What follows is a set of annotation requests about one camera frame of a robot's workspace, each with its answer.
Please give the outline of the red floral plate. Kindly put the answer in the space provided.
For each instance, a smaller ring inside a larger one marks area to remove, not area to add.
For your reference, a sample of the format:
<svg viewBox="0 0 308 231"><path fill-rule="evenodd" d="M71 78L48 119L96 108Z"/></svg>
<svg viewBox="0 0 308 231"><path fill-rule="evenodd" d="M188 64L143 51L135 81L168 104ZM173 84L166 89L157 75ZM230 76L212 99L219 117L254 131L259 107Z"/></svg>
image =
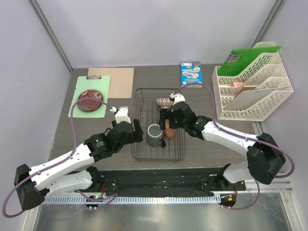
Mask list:
<svg viewBox="0 0 308 231"><path fill-rule="evenodd" d="M97 110L102 105L100 101L103 101L103 95L98 90L85 90L78 96L77 99L83 99L77 103L79 110L83 112L92 112Z"/></svg>

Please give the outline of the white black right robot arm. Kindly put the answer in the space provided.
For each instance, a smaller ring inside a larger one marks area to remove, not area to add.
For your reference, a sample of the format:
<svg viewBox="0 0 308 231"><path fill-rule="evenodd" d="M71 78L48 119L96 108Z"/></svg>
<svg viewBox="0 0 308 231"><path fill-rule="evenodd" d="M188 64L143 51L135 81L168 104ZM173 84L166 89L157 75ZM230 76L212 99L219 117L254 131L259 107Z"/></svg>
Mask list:
<svg viewBox="0 0 308 231"><path fill-rule="evenodd" d="M269 185L275 178L281 178L279 171L286 158L271 135L257 136L229 129L209 117L196 116L184 102L161 107L159 125L162 129L167 121L172 129L181 128L191 137L221 144L246 158L242 163L226 164L217 174L221 189L228 190L242 180L255 179Z"/></svg>

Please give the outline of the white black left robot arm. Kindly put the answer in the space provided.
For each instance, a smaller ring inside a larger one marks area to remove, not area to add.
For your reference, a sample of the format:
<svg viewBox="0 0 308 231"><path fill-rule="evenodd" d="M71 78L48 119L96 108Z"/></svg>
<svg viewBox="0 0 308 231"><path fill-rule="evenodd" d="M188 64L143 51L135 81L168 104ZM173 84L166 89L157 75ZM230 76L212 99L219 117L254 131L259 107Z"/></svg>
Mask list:
<svg viewBox="0 0 308 231"><path fill-rule="evenodd" d="M15 172L14 185L21 210L27 211L42 204L53 194L102 188L102 178L92 166L120 152L127 144L142 142L140 121L113 121L113 127L90 136L73 150L49 162L29 167L20 165Z"/></svg>

